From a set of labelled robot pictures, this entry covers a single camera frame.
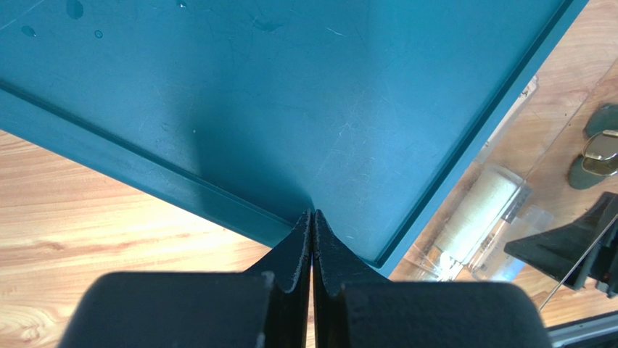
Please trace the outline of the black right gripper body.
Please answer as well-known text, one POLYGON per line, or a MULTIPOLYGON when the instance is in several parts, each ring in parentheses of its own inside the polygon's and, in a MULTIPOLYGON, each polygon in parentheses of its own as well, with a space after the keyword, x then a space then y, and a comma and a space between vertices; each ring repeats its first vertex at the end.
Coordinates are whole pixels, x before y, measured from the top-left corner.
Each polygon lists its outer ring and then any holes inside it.
POLYGON ((596 288, 608 298, 617 296, 617 216, 605 230, 600 240, 601 249, 597 258, 600 278, 596 288))

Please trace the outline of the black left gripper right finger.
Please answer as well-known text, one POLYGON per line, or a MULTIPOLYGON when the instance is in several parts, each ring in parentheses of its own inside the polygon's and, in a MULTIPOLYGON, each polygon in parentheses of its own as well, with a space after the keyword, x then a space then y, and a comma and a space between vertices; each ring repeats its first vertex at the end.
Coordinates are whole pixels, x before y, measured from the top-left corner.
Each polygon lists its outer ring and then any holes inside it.
POLYGON ((504 282, 393 282, 313 215, 318 347, 549 347, 535 306, 504 282))

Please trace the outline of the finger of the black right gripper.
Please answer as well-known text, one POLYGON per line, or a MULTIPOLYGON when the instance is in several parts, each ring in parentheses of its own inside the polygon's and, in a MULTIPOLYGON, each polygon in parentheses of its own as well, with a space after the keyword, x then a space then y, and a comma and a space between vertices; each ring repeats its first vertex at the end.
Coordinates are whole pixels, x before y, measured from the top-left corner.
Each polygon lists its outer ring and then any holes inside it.
POLYGON ((600 240, 617 216, 617 195, 605 192, 572 223, 522 241, 522 260, 563 285, 579 290, 587 278, 600 278, 597 258, 600 240))

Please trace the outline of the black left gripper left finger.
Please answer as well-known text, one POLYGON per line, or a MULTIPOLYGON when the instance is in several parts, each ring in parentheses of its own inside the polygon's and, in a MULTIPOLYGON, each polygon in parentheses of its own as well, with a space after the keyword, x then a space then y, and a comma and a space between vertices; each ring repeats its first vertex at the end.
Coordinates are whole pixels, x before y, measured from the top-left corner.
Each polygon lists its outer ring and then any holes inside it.
POLYGON ((240 273, 115 272, 96 279, 61 347, 304 347, 312 214, 240 273))

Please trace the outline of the clear drawer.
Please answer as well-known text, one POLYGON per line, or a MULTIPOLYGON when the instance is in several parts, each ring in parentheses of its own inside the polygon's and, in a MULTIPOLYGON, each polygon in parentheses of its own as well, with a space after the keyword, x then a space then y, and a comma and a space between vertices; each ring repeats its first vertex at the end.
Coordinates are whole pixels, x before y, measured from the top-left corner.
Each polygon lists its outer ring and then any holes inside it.
MULTIPOLYGON (((610 67, 597 84, 587 89, 583 103, 576 107, 550 102, 550 97, 557 96, 562 86, 562 82, 543 76, 536 92, 520 99, 518 113, 508 116, 491 147, 465 171, 392 272, 392 280, 437 281, 428 252, 464 192, 490 165, 504 167, 524 179, 522 186, 529 186, 532 193, 520 212, 534 205, 551 213, 553 221, 547 231, 580 218, 603 193, 617 195, 616 176, 604 177, 604 181, 585 190, 573 189, 567 183, 571 163, 582 156, 582 150, 591 139, 584 133, 590 116, 605 104, 617 104, 617 67, 610 67)), ((471 275, 474 256, 457 277, 449 281, 478 281, 471 275)), ((542 315, 550 320, 559 312, 579 317, 617 308, 617 301, 597 292, 594 281, 589 278, 581 289, 572 290, 525 263, 518 276, 509 282, 522 288, 542 315)))

